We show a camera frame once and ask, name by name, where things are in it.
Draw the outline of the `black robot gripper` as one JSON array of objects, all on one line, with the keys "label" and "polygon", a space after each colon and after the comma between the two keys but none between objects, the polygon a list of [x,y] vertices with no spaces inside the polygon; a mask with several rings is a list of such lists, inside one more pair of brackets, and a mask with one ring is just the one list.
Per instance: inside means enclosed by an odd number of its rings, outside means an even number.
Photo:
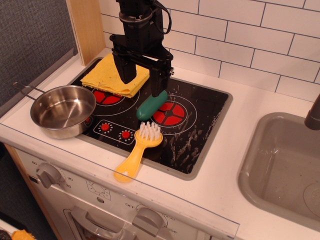
[{"label": "black robot gripper", "polygon": [[112,34],[112,54],[119,77],[124,84],[137,76],[136,66],[149,70],[151,94],[157,97],[168,87],[173,73],[173,55],[163,47],[164,30],[161,14],[120,15],[124,34]]}]

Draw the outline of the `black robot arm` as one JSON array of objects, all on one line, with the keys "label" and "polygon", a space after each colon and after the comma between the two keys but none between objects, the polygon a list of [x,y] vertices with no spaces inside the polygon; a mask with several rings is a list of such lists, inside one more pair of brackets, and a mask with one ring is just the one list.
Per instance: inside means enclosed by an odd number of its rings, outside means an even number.
[{"label": "black robot arm", "polygon": [[124,34],[112,34],[112,54],[123,83],[136,76],[136,66],[149,70],[151,93],[157,97],[167,89],[173,74],[173,55],[163,46],[164,36],[172,23],[164,29],[163,12],[168,10],[157,0],[120,0],[119,19]]}]

